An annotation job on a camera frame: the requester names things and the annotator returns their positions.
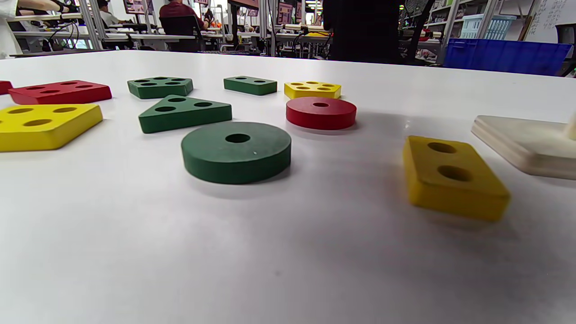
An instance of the black chair back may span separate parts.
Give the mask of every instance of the black chair back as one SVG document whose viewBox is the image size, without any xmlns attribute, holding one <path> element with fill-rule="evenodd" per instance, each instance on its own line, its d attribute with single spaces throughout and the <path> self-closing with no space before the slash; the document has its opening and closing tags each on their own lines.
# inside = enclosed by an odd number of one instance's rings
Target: black chair back
<svg viewBox="0 0 576 324">
<path fill-rule="evenodd" d="M 196 37 L 196 39 L 181 39 L 177 43 L 168 43 L 170 51 L 198 52 L 205 49 L 200 26 L 195 16 L 160 17 L 160 23 L 166 35 Z"/>
</svg>

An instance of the monitor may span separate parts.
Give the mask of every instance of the monitor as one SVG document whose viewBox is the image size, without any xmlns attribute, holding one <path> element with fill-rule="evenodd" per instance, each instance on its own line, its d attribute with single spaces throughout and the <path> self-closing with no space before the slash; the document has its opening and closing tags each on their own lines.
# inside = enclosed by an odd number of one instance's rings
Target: monitor
<svg viewBox="0 0 576 324">
<path fill-rule="evenodd" d="M 247 7 L 248 9 L 258 9 L 260 7 L 258 0 L 228 0 L 228 3 L 231 5 Z"/>
<path fill-rule="evenodd" d="M 154 5 L 152 0 L 147 0 L 148 2 L 148 13 L 154 13 Z M 124 0 L 124 9 L 127 14 L 144 14 L 146 12 L 144 0 Z"/>
</svg>

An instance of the green trapezoid block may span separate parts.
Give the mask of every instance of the green trapezoid block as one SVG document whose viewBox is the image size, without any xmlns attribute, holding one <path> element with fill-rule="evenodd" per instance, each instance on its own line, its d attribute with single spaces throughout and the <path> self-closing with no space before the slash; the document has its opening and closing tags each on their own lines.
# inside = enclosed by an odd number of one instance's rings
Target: green trapezoid block
<svg viewBox="0 0 576 324">
<path fill-rule="evenodd" d="M 168 95 L 187 96 L 194 85 L 188 78 L 150 77 L 128 81 L 128 89 L 140 99 L 157 99 Z"/>
<path fill-rule="evenodd" d="M 224 79 L 224 89 L 264 96 L 278 91 L 278 83 L 274 80 L 239 76 Z"/>
</svg>

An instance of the wooden shape block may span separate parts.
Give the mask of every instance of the wooden shape block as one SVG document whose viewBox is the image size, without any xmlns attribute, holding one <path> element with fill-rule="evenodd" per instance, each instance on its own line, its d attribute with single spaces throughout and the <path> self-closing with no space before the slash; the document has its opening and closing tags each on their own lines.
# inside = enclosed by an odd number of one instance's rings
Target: wooden shape block
<svg viewBox="0 0 576 324">
<path fill-rule="evenodd" d="M 290 165 L 292 139 L 261 123 L 220 123 L 182 140 L 184 166 L 193 176 L 215 183 L 243 184 L 271 178 Z"/>
<path fill-rule="evenodd" d="M 278 83 L 273 80 L 239 76 L 224 79 L 224 89 L 264 96 L 278 91 Z"/>
<path fill-rule="evenodd" d="M 202 99 L 167 96 L 138 119 L 146 134 L 232 120 L 232 106 Z"/>
<path fill-rule="evenodd" d="M 0 110 L 0 152 L 59 149 L 101 121 L 95 104 L 6 108 Z"/>
<path fill-rule="evenodd" d="M 128 90 L 140 99 L 157 99 L 169 95 L 187 96 L 194 85 L 192 79 L 153 77 L 128 81 Z"/>
<path fill-rule="evenodd" d="M 7 95 L 9 89 L 12 89 L 10 81 L 0 81 L 0 95 Z"/>
<path fill-rule="evenodd" d="M 338 99 L 296 98 L 286 104 L 286 119 L 310 129 L 345 129 L 356 122 L 356 106 Z"/>
<path fill-rule="evenodd" d="M 72 80 L 8 90 L 17 104 L 87 104 L 112 98 L 107 85 Z"/>
<path fill-rule="evenodd" d="M 290 99 L 301 97 L 323 97 L 323 98 L 340 98 L 342 86 L 338 84 L 306 81 L 291 82 L 284 84 L 284 94 Z"/>
<path fill-rule="evenodd" d="M 499 220 L 510 193 L 470 144 L 409 136 L 404 171 L 410 203 L 478 220 Z"/>
<path fill-rule="evenodd" d="M 472 132 L 520 171 L 576 180 L 576 141 L 565 136 L 566 124 L 478 116 Z"/>
</svg>

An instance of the yellow rectangle block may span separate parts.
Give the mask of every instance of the yellow rectangle block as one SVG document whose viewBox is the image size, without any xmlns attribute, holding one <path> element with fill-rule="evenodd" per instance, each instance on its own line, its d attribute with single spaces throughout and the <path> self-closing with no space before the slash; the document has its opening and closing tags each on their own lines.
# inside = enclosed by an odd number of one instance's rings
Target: yellow rectangle block
<svg viewBox="0 0 576 324">
<path fill-rule="evenodd" d="M 59 149 L 101 121 L 95 104 L 6 108 L 0 110 L 0 152 Z"/>
<path fill-rule="evenodd" d="M 302 81 L 284 84 L 284 94 L 290 99 L 301 97 L 339 99 L 341 92 L 341 85 L 327 82 Z"/>
<path fill-rule="evenodd" d="M 502 218 L 510 193 L 470 144 L 409 136 L 403 155 L 411 204 L 478 220 Z"/>
</svg>

